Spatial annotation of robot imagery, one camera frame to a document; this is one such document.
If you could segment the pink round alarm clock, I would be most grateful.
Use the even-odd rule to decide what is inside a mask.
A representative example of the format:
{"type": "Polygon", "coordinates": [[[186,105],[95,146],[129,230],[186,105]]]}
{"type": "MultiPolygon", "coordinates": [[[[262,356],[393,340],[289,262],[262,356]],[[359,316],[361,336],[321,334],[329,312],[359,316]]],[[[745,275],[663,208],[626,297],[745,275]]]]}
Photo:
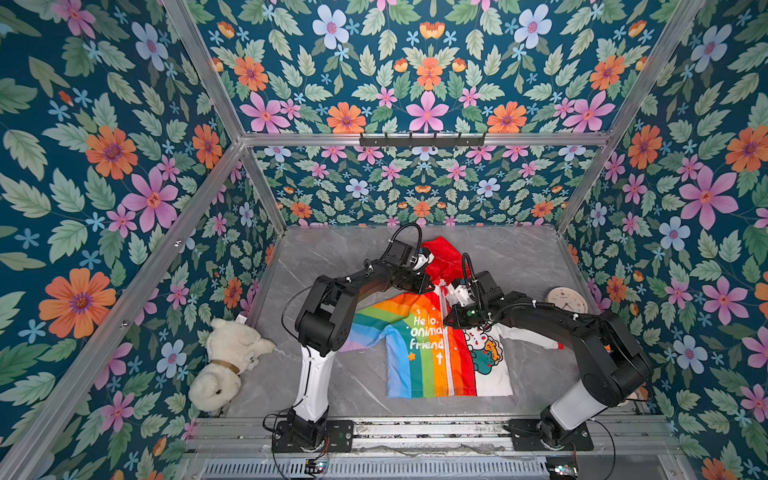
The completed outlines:
{"type": "Polygon", "coordinates": [[[576,290],[568,287],[555,287],[545,297],[545,301],[570,312],[586,314],[589,312],[587,300],[576,290]]]}

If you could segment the black coat hook rail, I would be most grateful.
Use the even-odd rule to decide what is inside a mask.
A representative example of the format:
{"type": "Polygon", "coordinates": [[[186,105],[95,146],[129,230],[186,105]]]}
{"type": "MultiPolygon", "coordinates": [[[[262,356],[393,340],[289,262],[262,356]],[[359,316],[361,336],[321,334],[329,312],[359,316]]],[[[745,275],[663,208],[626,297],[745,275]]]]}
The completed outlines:
{"type": "Polygon", "coordinates": [[[411,147],[436,147],[443,149],[452,149],[457,147],[481,147],[485,145],[484,135],[465,135],[458,134],[361,134],[358,137],[358,144],[361,147],[393,147],[393,148],[411,148],[411,147]]]}

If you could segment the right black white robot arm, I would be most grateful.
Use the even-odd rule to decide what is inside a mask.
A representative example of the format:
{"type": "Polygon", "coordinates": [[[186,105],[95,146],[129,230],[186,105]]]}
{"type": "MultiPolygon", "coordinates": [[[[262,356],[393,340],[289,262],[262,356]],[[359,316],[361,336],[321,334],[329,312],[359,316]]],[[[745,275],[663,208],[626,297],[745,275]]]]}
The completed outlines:
{"type": "Polygon", "coordinates": [[[503,293],[490,272],[474,271],[466,253],[460,268],[463,283],[450,300],[446,326],[468,331],[503,325],[536,333],[572,350],[576,359],[579,381],[541,412],[535,429],[521,430],[510,421],[508,431],[560,450],[588,420],[623,403],[650,380],[643,348],[613,313],[578,313],[521,292],[503,293]]]}

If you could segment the white ventilation grille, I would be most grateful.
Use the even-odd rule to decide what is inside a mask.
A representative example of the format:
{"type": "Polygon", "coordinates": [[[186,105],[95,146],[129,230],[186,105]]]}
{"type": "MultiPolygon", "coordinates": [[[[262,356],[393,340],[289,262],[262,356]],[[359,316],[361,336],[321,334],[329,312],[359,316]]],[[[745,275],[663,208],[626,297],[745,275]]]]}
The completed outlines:
{"type": "Polygon", "coordinates": [[[547,479],[546,461],[498,457],[211,460],[203,479],[547,479]]]}

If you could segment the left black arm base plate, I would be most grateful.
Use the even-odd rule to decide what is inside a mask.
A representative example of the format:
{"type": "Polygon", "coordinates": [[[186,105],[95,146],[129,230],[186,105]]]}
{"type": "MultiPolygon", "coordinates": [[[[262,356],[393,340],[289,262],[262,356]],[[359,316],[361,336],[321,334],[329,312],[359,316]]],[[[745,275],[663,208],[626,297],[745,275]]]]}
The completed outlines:
{"type": "Polygon", "coordinates": [[[317,446],[302,440],[286,420],[277,423],[273,440],[275,453],[349,453],[354,439],[354,422],[351,420],[329,420],[324,438],[317,446]]]}

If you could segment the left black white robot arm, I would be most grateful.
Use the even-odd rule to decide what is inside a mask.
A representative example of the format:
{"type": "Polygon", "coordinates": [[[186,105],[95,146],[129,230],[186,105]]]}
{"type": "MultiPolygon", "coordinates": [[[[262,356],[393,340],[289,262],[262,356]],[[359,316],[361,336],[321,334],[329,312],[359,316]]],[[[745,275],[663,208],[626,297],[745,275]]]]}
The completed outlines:
{"type": "Polygon", "coordinates": [[[423,246],[421,227],[408,223],[398,227],[384,252],[364,261],[361,270],[340,277],[319,276],[307,288],[294,326],[302,367],[296,400],[286,414],[285,436],[307,449],[326,442],[330,377],[336,353],[351,333],[358,303],[390,289],[428,292],[433,284],[426,267],[433,259],[423,246]]]}

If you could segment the rainbow white red-hooded kids jacket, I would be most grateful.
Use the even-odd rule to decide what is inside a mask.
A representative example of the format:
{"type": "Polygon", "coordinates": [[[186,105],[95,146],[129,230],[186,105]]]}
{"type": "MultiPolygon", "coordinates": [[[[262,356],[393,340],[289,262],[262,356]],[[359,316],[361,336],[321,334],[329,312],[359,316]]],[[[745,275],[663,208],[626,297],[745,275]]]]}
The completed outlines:
{"type": "Polygon", "coordinates": [[[499,324],[467,330],[445,325],[449,301],[463,281],[462,255],[443,237],[425,247],[434,256],[426,268],[432,291],[403,293],[359,310],[341,350],[363,351],[384,341],[389,398],[511,396],[504,339],[546,350],[564,346],[530,330],[499,324]]]}

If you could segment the white plush bear toy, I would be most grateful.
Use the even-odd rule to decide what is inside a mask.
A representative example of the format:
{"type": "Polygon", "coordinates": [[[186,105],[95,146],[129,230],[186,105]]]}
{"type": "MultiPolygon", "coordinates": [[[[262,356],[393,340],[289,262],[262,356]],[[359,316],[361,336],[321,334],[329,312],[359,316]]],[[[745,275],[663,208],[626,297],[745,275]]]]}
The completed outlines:
{"type": "Polygon", "coordinates": [[[207,364],[192,382],[189,400],[201,411],[219,411],[239,393],[244,372],[252,370],[275,344],[237,321],[213,319],[205,348],[207,364]]]}

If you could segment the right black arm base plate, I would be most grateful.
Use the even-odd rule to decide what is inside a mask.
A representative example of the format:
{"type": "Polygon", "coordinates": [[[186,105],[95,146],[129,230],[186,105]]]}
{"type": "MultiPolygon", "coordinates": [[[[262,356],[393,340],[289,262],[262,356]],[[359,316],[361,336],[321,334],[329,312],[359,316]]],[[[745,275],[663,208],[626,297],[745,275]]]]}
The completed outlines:
{"type": "Polygon", "coordinates": [[[511,419],[503,428],[511,435],[515,451],[593,451],[594,443],[585,424],[562,429],[550,419],[511,419]]]}

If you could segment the aluminium front mounting rail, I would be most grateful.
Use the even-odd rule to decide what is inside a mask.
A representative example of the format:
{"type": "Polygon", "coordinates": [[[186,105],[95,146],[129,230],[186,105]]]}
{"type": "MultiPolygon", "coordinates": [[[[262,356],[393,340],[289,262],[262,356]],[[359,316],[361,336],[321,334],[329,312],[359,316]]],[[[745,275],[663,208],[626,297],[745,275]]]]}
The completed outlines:
{"type": "Polygon", "coordinates": [[[354,422],[354,439],[349,453],[486,455],[675,455],[682,452],[677,438],[660,415],[604,412],[585,423],[593,451],[515,451],[511,435],[503,425],[511,419],[531,419],[521,415],[336,417],[331,420],[354,422]]]}

